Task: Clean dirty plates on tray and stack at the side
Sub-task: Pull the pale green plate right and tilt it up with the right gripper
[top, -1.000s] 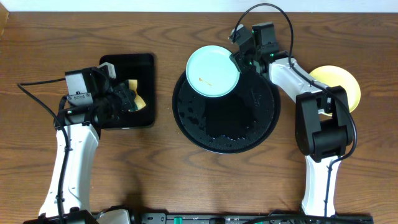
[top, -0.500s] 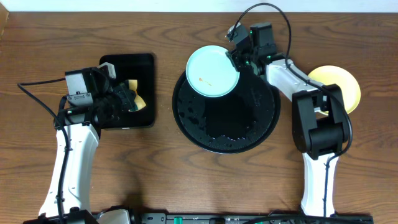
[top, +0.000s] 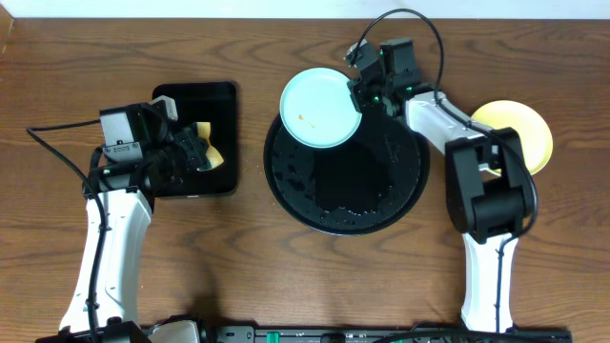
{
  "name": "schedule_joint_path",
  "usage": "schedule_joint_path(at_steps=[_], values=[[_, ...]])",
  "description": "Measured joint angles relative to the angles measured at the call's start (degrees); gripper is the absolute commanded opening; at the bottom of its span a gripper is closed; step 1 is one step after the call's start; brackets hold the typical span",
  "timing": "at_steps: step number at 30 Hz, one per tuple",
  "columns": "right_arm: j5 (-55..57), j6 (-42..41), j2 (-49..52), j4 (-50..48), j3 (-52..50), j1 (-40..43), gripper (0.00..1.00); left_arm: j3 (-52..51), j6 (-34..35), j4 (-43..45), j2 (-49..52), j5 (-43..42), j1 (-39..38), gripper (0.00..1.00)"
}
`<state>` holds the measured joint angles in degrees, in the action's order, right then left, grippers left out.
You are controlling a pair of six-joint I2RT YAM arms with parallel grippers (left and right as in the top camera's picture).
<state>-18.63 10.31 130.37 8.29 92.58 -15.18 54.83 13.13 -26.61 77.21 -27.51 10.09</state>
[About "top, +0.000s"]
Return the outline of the yellow green scrub sponge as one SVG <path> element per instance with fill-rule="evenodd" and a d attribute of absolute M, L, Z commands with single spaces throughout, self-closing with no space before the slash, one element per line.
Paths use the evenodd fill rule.
<path fill-rule="evenodd" d="M 196 122 L 197 136 L 207 143 L 205 152 L 206 166 L 201 169 L 202 172 L 213 170 L 224 163 L 224 158 L 220 152 L 212 145 L 210 137 L 212 126 L 210 122 Z"/>

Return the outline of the light blue plate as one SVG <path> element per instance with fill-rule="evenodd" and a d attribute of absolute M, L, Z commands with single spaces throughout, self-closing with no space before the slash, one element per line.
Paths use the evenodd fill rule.
<path fill-rule="evenodd" d="M 349 78 L 328 68 L 312 68 L 295 75 L 279 102 L 283 126 L 299 143 L 315 149 L 336 147 L 358 129 L 358 112 L 348 89 Z"/>

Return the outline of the yellow plate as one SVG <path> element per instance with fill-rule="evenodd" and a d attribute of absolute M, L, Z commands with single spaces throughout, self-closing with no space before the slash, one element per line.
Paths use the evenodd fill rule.
<path fill-rule="evenodd" d="M 527 105 L 512 100 L 493 101 L 478 108 L 472 118 L 493 129 L 514 129 L 532 175 L 549 162 L 553 152 L 552 133 L 542 116 Z"/>

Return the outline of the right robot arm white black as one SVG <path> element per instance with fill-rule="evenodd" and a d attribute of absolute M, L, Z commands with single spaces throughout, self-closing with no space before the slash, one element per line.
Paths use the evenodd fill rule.
<path fill-rule="evenodd" d="M 475 121 L 436 86 L 391 90 L 387 80 L 349 81 L 355 108 L 386 111 L 444 155 L 447 211 L 465 247 L 461 320 L 471 331 L 508 333 L 514 327 L 512 260 L 519 237 L 531 229 L 539 208 L 519 134 Z"/>

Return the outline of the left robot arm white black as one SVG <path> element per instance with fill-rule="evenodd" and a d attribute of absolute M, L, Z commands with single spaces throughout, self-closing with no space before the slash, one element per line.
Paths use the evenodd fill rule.
<path fill-rule="evenodd" d="M 77 285 L 53 342 L 148 342 L 137 319 L 137 279 L 155 197 L 187 172 L 221 164 L 210 126 L 177 127 L 175 102 L 153 101 L 102 110 L 105 143 L 88 172 L 77 175 L 88 229 Z"/>

